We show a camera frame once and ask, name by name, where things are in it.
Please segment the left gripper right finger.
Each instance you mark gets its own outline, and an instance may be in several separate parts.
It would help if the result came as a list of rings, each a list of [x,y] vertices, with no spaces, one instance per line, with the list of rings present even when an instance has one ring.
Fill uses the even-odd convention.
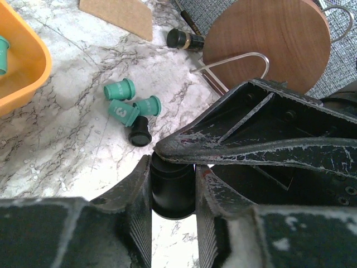
[[[201,267],[355,267],[356,209],[257,205],[196,166]]]

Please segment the teal coffee capsule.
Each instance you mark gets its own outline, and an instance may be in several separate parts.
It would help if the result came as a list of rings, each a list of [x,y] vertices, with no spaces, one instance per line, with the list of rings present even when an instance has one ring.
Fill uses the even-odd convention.
[[[124,78],[119,82],[105,85],[104,95],[107,100],[131,100],[136,95],[136,88],[130,79]]]
[[[140,111],[137,107],[116,99],[111,101],[108,113],[126,127],[131,127],[136,118],[140,115]]]
[[[0,75],[5,75],[8,70],[8,49],[10,44],[3,36],[0,36]]]
[[[155,95],[138,100],[133,103],[133,106],[139,109],[141,116],[158,116],[162,109],[161,101]]]

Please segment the brown cardboard sheet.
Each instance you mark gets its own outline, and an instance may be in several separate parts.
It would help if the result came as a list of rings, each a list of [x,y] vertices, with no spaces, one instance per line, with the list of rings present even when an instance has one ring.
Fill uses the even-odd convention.
[[[142,1],[80,0],[79,9],[146,41],[153,40],[152,11]]]

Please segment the orange plastic storage basket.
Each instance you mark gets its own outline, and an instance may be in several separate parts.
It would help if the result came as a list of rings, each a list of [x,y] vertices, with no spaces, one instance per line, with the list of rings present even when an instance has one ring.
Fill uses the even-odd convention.
[[[37,33],[1,1],[1,36],[9,43],[7,72],[1,75],[1,116],[25,106],[50,76],[50,52]]]

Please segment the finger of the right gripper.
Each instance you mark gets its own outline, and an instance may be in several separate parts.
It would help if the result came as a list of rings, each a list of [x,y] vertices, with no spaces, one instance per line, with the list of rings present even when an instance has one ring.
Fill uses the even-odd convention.
[[[189,125],[155,145],[182,164],[297,167],[356,174],[356,91],[323,99],[253,79],[232,89]]]

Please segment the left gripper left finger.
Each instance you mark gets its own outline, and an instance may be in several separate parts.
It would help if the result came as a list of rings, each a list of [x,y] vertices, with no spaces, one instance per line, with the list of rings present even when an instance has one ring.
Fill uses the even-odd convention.
[[[150,267],[149,166],[97,198],[1,200],[2,267]]]

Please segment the black coffee capsule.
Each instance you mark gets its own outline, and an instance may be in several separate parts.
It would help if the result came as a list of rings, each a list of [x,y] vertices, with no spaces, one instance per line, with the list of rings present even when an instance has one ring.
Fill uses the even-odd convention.
[[[129,142],[136,147],[145,147],[152,141],[152,136],[148,129],[148,118],[138,116],[134,121],[132,129],[128,135]]]
[[[184,219],[195,211],[195,167],[151,155],[153,210],[163,218]]]

